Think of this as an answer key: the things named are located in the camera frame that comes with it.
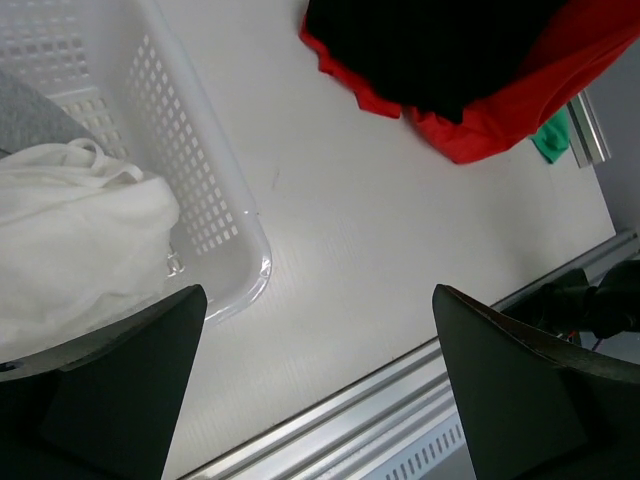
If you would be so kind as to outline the white tank top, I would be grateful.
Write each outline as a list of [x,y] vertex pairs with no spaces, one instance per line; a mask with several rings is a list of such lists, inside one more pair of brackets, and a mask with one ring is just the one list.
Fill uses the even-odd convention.
[[77,338],[158,297],[179,213],[162,177],[89,139],[2,159],[2,361]]

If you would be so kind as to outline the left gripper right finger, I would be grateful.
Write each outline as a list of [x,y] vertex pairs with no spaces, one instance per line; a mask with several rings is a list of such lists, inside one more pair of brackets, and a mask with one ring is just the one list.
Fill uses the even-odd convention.
[[439,284],[438,340],[479,479],[636,479],[639,367]]

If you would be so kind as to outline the grey tank top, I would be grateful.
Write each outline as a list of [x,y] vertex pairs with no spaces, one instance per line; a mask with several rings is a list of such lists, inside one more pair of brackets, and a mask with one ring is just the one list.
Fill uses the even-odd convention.
[[1,158],[23,149],[93,134],[62,108],[15,76],[1,72]]

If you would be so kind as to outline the black tank top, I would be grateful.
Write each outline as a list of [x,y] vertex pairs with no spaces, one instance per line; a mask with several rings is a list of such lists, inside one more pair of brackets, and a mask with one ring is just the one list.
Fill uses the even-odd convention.
[[515,79],[561,1],[311,1],[300,36],[360,106],[454,124]]

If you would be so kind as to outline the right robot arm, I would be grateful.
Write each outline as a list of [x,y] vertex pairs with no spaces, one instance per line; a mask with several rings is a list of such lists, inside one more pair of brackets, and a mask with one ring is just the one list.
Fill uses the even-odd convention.
[[639,262],[623,261],[597,285],[582,269],[546,283],[505,310],[505,314],[539,330],[569,339],[590,332],[604,340],[639,331]]

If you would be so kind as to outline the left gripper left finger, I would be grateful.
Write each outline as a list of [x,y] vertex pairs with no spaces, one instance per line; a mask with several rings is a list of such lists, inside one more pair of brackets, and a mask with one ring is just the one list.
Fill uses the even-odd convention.
[[159,479],[208,307],[188,286],[112,325],[1,363],[4,479]]

